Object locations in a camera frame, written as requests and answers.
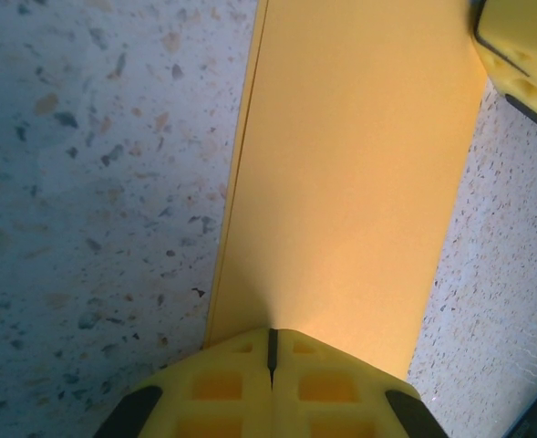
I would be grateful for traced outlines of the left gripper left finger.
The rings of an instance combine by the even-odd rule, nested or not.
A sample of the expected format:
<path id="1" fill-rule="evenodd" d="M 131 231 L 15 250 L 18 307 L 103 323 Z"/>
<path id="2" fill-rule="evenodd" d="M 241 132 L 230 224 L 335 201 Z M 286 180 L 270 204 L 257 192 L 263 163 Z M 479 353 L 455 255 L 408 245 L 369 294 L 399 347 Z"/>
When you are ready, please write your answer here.
<path id="1" fill-rule="evenodd" d="M 98 437 L 270 437 L 274 331 L 255 329 L 160 370 L 125 395 Z"/>

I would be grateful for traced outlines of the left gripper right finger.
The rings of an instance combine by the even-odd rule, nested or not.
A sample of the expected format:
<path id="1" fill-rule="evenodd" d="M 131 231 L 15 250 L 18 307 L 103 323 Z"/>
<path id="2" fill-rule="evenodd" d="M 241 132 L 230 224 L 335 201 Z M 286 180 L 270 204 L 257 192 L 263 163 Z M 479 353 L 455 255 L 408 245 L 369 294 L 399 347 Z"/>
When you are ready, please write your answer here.
<path id="1" fill-rule="evenodd" d="M 270 330 L 273 437 L 445 437 L 413 386 L 324 342 Z"/>

